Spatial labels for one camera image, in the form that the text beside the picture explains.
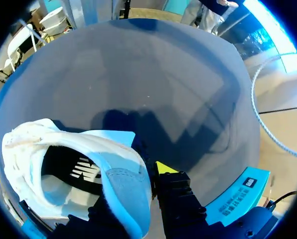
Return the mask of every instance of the yellow tag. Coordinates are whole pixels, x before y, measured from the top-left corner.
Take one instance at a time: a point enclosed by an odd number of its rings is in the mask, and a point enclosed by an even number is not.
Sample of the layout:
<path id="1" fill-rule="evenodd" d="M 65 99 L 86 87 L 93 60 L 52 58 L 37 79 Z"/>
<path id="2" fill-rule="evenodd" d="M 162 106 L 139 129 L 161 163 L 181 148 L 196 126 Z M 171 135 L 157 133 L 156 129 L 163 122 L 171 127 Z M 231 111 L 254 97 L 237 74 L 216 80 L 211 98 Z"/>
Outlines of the yellow tag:
<path id="1" fill-rule="evenodd" d="M 162 164 L 161 162 L 156 161 L 158 173 L 178 173 L 176 170 L 166 166 L 165 164 Z"/>

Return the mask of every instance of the tiled floor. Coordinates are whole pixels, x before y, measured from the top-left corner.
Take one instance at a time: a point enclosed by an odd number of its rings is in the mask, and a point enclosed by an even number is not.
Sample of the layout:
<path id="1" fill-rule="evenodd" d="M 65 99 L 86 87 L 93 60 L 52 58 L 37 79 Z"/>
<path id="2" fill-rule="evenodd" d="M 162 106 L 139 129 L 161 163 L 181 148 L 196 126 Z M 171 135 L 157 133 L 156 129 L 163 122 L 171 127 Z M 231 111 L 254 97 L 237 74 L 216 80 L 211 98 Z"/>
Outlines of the tiled floor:
<path id="1" fill-rule="evenodd" d="M 181 16 L 154 9 L 132 8 L 130 18 L 154 18 L 180 22 Z M 33 54 L 33 49 L 29 50 L 24 56 L 24 60 Z M 291 112 L 271 113 L 262 116 L 268 127 L 278 138 L 283 140 L 290 147 L 297 150 L 297 110 Z M 275 183 L 272 193 L 269 194 L 267 188 L 258 203 L 262 206 L 268 196 L 272 200 L 277 199 L 283 194 L 297 189 L 297 158 L 280 151 L 273 142 L 261 131 L 261 154 L 259 168 L 271 171 L 275 176 Z M 284 202 L 277 205 L 276 212 L 284 213 L 294 197 L 287 198 Z"/>

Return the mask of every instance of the white cable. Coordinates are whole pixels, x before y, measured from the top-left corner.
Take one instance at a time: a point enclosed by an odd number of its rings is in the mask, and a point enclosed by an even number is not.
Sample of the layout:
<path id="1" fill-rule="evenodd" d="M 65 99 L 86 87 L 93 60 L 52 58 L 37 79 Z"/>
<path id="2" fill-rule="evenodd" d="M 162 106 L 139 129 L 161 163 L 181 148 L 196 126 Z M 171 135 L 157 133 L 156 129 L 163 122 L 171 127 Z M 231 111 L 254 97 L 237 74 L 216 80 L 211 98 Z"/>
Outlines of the white cable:
<path id="1" fill-rule="evenodd" d="M 255 112 L 255 115 L 259 121 L 259 123 L 261 124 L 261 126 L 263 127 L 263 129 L 266 131 L 266 133 L 269 135 L 269 137 L 283 150 L 285 150 L 286 152 L 292 154 L 293 156 L 297 157 L 297 152 L 291 150 L 290 148 L 286 147 L 283 143 L 281 143 L 278 139 L 276 139 L 276 137 L 269 131 L 269 129 L 267 128 L 267 126 L 264 124 L 264 122 L 262 121 L 262 119 L 259 116 L 259 113 L 256 109 L 255 106 L 255 100 L 254 100 L 254 91 L 255 91 L 255 83 L 256 80 L 258 78 L 259 73 L 261 72 L 261 70 L 269 63 L 280 59 L 281 56 L 286 56 L 286 55 L 293 55 L 293 54 L 297 54 L 295 52 L 291 52 L 291 53 L 284 53 L 284 54 L 279 54 L 273 57 L 270 57 L 268 60 L 266 60 L 263 64 L 260 65 L 260 67 L 258 68 L 258 70 L 255 72 L 255 75 L 253 77 L 253 82 L 252 82 L 252 88 L 251 88 L 251 99 L 252 99 L 252 107 L 253 110 Z"/>

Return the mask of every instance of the person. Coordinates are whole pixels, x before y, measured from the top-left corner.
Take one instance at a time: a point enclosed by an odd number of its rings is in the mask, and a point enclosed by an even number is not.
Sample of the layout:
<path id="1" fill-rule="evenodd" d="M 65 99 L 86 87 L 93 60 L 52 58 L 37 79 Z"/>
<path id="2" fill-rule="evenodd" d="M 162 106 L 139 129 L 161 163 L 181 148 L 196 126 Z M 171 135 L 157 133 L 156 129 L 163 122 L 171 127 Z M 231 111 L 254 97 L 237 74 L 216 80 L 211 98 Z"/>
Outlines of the person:
<path id="1" fill-rule="evenodd" d="M 196 18 L 201 16 L 199 28 L 211 33 L 218 23 L 227 18 L 222 16 L 226 12 L 231 13 L 238 6 L 236 2 L 227 0 L 191 0 L 185 9 L 181 23 L 193 26 Z"/>

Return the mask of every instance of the white sneaker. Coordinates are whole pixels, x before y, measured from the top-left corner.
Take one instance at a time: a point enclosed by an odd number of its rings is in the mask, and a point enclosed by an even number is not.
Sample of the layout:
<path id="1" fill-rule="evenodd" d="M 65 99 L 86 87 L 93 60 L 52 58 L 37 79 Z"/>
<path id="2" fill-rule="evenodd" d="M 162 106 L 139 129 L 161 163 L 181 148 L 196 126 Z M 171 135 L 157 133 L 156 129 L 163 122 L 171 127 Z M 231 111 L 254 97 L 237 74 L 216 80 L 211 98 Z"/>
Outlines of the white sneaker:
<path id="1" fill-rule="evenodd" d="M 44 156 L 51 145 L 72 148 L 90 158 L 101 171 L 108 205 L 131 238 L 149 231 L 151 187 L 144 161 L 130 148 L 133 132 L 59 130 L 50 119 L 19 125 L 2 140 L 5 175 L 20 201 L 25 200 L 42 218 L 68 214 L 88 220 L 88 207 L 97 195 L 74 188 L 53 175 L 41 176 Z"/>

